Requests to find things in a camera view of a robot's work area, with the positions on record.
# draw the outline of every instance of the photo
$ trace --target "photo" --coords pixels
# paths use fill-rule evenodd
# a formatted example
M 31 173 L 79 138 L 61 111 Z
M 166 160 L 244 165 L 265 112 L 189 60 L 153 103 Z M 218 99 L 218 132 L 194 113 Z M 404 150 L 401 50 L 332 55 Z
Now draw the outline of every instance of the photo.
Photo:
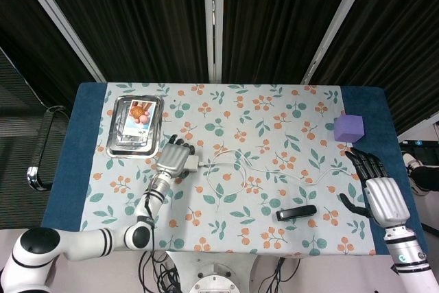
M 122 135 L 147 137 L 155 105 L 155 102 L 132 100 Z

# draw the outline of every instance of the floral tablecloth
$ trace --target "floral tablecloth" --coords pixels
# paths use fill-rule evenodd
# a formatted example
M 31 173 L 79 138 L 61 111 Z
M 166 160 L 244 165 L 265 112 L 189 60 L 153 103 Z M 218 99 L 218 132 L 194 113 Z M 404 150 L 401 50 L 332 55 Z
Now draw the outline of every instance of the floral tablecloth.
M 115 100 L 120 95 L 160 95 L 165 101 L 161 148 L 174 133 L 194 144 L 209 163 L 223 150 L 240 150 L 256 168 L 245 189 L 222 197 L 206 181 L 207 168 L 176 180 L 156 218 L 156 248 L 304 257 L 373 255 L 369 221 L 347 211 L 344 192 L 364 205 L 356 174 L 333 139 L 334 119 L 344 113 L 338 86 L 223 84 L 108 84 L 82 213 L 82 230 L 133 224 L 134 208 L 155 173 L 154 159 L 112 159 L 105 152 Z M 217 161 L 243 163 L 235 152 Z M 211 181 L 225 194 L 242 182 L 237 166 L 213 166 Z M 298 184 L 283 172 L 301 178 Z M 274 213 L 306 204 L 311 218 L 277 222 Z

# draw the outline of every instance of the table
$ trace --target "table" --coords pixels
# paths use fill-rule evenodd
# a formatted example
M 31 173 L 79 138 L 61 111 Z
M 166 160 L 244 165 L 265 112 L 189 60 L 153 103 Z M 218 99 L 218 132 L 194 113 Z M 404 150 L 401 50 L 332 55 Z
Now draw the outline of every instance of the table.
M 384 92 L 356 86 L 87 83 L 78 90 L 43 226 L 70 231 L 135 222 L 133 212 L 154 173 L 155 159 L 112 159 L 105 153 L 112 108 L 120 95 L 157 94 L 165 100 L 161 147 L 177 132 L 209 162 L 215 152 L 241 150 L 255 167 L 289 171 L 304 181 L 249 171 L 239 194 L 221 197 L 206 182 L 206 169 L 177 180 L 156 219 L 156 247 L 269 254 L 286 257 L 388 254 L 384 230 L 349 213 L 337 194 L 363 204 L 355 173 L 344 156 L 351 146 L 333 140 L 341 113 L 361 115 L 366 136 L 356 148 L 380 157 L 399 183 L 424 250 L 414 199 Z M 238 154 L 229 160 L 241 161 Z M 239 173 L 217 166 L 218 190 L 236 190 Z M 312 218 L 280 223 L 274 212 L 315 204 Z

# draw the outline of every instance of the black curtain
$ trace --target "black curtain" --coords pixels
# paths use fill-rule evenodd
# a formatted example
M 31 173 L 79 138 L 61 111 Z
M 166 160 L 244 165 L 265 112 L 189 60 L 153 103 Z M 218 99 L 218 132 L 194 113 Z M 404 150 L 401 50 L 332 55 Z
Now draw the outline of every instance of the black curtain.
M 396 131 L 439 111 L 439 0 L 356 0 L 312 84 L 380 86 Z
M 108 81 L 207 82 L 204 0 L 56 0 Z
M 341 0 L 224 0 L 222 81 L 298 84 Z
M 0 47 L 49 106 L 71 108 L 94 81 L 37 0 L 0 0 Z

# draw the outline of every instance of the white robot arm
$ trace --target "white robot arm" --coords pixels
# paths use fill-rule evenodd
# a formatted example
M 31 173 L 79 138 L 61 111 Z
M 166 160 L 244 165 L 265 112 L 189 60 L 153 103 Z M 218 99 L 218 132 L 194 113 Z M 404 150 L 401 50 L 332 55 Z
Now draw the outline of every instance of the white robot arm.
M 385 228 L 384 240 L 394 262 L 393 268 L 407 293 L 439 293 L 427 256 L 415 233 L 405 226 L 410 213 L 395 180 L 388 177 L 376 156 L 355 148 L 346 155 L 357 170 L 370 209 L 356 207 L 346 195 L 340 194 L 344 206 L 353 213 L 374 218 Z
M 173 135 L 157 160 L 158 173 L 151 180 L 134 212 L 137 223 L 125 228 L 103 228 L 77 233 L 51 228 L 34 228 L 19 237 L 1 275 L 5 293 L 51 292 L 45 285 L 49 269 L 58 255 L 81 261 L 105 257 L 114 250 L 151 250 L 154 218 L 171 181 L 186 177 L 185 164 L 195 153 L 192 145 Z

